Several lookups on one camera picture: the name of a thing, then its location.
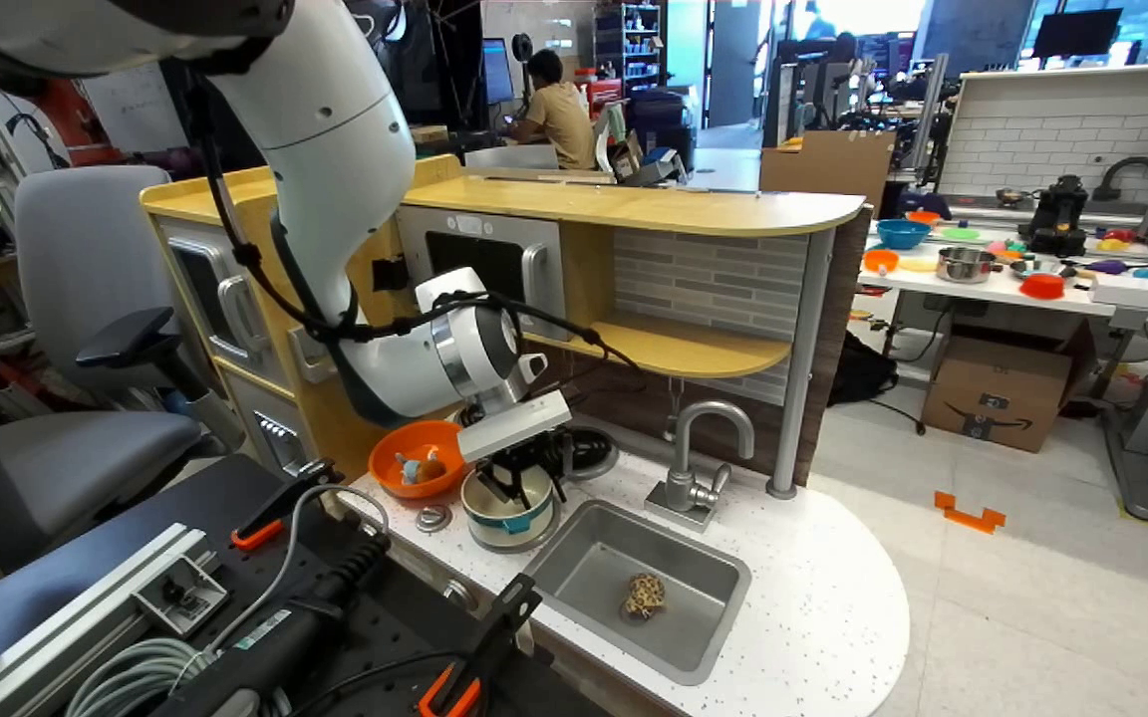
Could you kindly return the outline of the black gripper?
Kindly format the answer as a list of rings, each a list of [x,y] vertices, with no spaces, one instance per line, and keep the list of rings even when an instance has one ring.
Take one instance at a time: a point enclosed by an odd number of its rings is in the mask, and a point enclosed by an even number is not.
[[[484,461],[484,481],[504,497],[520,505],[539,505],[556,495],[556,479],[545,469],[541,444],[515,444]]]

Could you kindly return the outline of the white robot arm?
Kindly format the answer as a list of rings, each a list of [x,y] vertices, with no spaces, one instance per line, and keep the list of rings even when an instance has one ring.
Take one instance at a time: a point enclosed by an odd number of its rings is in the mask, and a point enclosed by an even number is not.
[[[451,303],[372,326],[349,260],[416,181],[400,94],[345,0],[0,0],[0,60],[43,75],[182,63],[275,176],[275,246],[307,330],[372,420],[484,402],[520,373],[515,313],[451,276]]]

